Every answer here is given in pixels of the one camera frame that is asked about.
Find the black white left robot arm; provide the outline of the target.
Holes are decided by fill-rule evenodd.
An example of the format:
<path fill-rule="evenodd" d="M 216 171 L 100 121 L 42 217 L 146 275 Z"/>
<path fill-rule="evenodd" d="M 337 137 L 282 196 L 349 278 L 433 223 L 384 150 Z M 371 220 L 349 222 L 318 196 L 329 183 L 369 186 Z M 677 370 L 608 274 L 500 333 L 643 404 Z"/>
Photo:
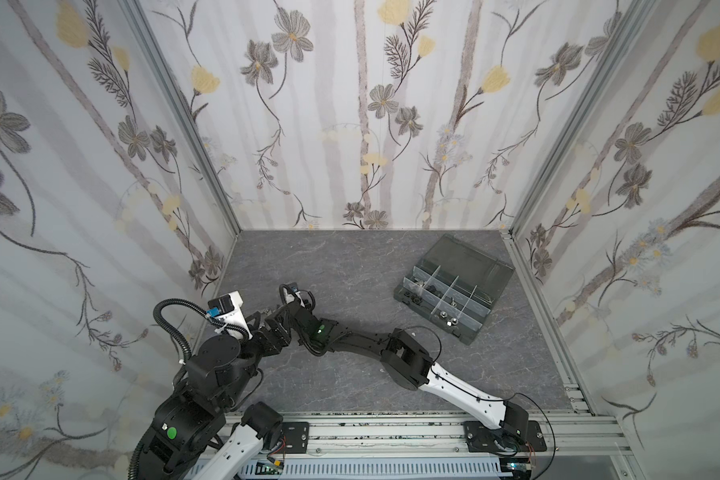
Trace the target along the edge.
<path fill-rule="evenodd" d="M 200 314 L 222 332 L 193 352 L 184 335 L 163 315 L 163 310 L 171 306 Z M 266 318 L 255 313 L 240 325 L 213 314 L 239 310 L 232 301 L 220 299 L 212 300 L 208 309 L 179 298 L 155 305 L 155 322 L 180 347 L 180 369 L 174 376 L 171 395 L 157 408 L 131 455 L 129 479 L 184 478 L 208 447 L 220 445 L 218 433 L 226 425 L 226 412 L 240 405 L 248 382 L 261 373 L 261 359 L 289 345 L 286 309 Z"/>

